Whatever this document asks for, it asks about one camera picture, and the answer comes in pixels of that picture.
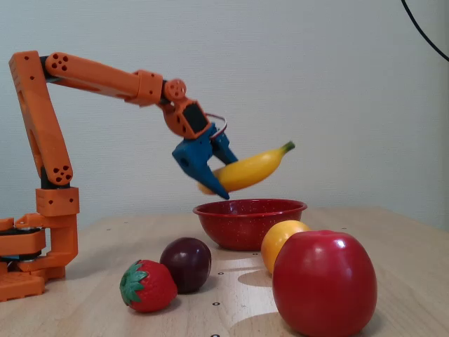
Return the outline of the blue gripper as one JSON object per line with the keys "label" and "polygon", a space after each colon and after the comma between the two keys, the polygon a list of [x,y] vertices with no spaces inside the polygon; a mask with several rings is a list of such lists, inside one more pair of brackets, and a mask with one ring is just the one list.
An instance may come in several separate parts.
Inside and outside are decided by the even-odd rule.
{"label": "blue gripper", "polygon": [[198,183],[221,198],[229,199],[229,193],[214,176],[208,165],[208,160],[214,155],[224,165],[228,165],[238,159],[230,149],[226,135],[218,135],[210,139],[216,130],[215,124],[212,123],[211,127],[197,139],[185,138],[173,150],[172,156],[188,176],[192,176]]}

